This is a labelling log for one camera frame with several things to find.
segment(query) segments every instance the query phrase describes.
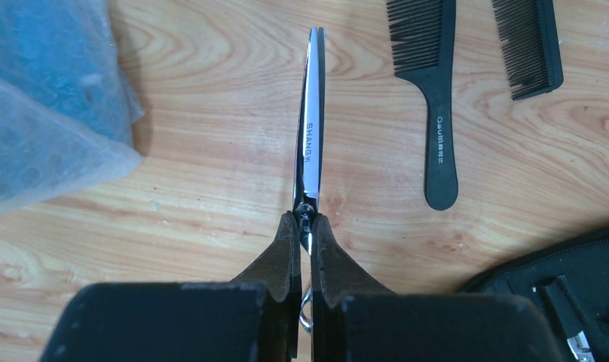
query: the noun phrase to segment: metal tool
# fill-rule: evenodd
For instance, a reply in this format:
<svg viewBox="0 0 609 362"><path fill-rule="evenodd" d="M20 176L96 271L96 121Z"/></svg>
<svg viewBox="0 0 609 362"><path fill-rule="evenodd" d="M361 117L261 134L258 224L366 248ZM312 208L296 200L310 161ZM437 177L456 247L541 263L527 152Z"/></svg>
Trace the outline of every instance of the metal tool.
<svg viewBox="0 0 609 362"><path fill-rule="evenodd" d="M293 177L293 215L298 221L300 244L311 257L315 235L311 226L320 206L320 176L323 166L324 88L325 88L325 32L312 28L304 66L298 141L295 147ZM311 334L312 321L305 315L311 302L311 280L307 284L300 305L300 323Z"/></svg>

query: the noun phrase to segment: comb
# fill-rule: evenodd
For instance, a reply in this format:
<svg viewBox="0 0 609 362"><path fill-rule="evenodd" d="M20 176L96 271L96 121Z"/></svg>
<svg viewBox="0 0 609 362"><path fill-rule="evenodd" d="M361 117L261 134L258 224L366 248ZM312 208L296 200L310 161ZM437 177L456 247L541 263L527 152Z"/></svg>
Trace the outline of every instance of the comb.
<svg viewBox="0 0 609 362"><path fill-rule="evenodd" d="M493 0L511 99L555 90L564 81L552 0Z"/></svg>
<svg viewBox="0 0 609 362"><path fill-rule="evenodd" d="M427 101L424 197L446 210L458 198L451 130L455 0L390 0L387 12L395 76L415 84Z"/></svg>

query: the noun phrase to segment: wooden table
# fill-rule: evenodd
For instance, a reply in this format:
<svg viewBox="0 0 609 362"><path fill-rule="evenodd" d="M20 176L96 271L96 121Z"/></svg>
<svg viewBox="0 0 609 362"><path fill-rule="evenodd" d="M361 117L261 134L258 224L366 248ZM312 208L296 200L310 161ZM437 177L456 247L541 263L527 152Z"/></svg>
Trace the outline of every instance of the wooden table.
<svg viewBox="0 0 609 362"><path fill-rule="evenodd" d="M426 106L393 77L385 0L112 2L121 64L147 110L134 127L147 159L0 216L0 360L36 359L84 285L226 281L264 250L290 207L311 26L327 30L320 209L388 287L451 292L609 223L609 0L556 5L565 83L514 103L491 2L458 3L460 196L437 212L422 191Z"/></svg>

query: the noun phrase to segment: black case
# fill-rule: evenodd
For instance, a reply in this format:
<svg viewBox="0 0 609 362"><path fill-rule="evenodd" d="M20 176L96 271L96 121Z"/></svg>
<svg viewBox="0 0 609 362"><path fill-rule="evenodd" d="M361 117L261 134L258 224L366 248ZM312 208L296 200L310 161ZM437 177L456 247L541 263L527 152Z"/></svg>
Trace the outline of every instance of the black case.
<svg viewBox="0 0 609 362"><path fill-rule="evenodd" d="M576 360L567 339L583 331L595 360L609 361L609 227L485 271L461 292L524 296L550 322L565 360Z"/></svg>

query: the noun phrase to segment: blue plastic bag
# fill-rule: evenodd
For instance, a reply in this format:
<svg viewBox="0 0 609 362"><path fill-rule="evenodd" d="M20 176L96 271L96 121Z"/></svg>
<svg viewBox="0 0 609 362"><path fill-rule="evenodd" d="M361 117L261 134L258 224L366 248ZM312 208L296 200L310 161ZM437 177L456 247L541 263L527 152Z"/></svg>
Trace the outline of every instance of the blue plastic bag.
<svg viewBox="0 0 609 362"><path fill-rule="evenodd" d="M0 0L0 213L128 174L141 116L106 0Z"/></svg>

